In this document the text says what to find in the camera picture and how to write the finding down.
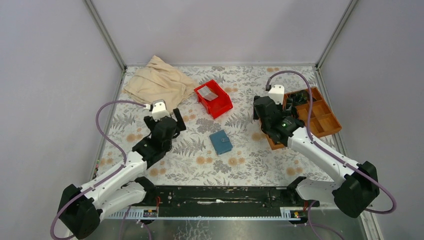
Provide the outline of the wooden compartment tray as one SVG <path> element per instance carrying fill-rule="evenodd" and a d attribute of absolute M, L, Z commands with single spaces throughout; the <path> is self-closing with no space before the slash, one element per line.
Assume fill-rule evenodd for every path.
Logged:
<path fill-rule="evenodd" d="M 312 134 L 318 138 L 322 138 L 338 133 L 342 129 L 342 126 L 324 100 L 324 97 L 317 87 L 312 87 L 311 92 L 313 104 L 310 130 Z M 285 93 L 282 102 L 283 108 L 286 107 L 288 98 L 291 98 L 293 102 L 297 100 L 300 101 L 300 103 L 295 106 L 297 115 L 300 120 L 306 122 L 310 106 L 308 90 L 303 89 Z"/>

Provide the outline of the blue card holder wallet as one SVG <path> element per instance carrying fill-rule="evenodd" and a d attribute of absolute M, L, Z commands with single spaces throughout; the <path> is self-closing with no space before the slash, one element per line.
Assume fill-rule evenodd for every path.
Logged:
<path fill-rule="evenodd" d="M 233 145 L 226 132 L 222 129 L 209 136 L 212 146 L 216 154 L 222 155 L 230 152 L 233 149 Z"/>

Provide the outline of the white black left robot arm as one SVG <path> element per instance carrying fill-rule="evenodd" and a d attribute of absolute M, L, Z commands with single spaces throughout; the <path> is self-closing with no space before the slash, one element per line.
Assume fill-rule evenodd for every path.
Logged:
<path fill-rule="evenodd" d="M 172 148 L 172 141 L 186 125 L 180 110 L 152 111 L 144 122 L 150 135 L 139 141 L 120 161 L 99 177 L 77 187 L 67 186 L 61 195 L 56 220 L 70 230 L 73 238 L 91 235 L 105 217 L 133 204 L 144 206 L 155 200 L 154 185 L 143 174 Z"/>

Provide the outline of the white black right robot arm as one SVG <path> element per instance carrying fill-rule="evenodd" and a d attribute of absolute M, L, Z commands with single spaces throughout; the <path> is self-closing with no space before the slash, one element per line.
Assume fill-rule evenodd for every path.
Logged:
<path fill-rule="evenodd" d="M 369 161 L 358 163 L 326 145 L 308 132 L 302 120 L 277 105 L 269 96 L 255 96 L 253 118 L 260 121 L 261 130 L 273 143 L 282 144 L 312 161 L 331 182 L 299 177 L 287 191 L 287 201 L 293 206 L 305 200 L 336 205 L 345 215 L 356 218 L 380 194 L 376 167 Z"/>

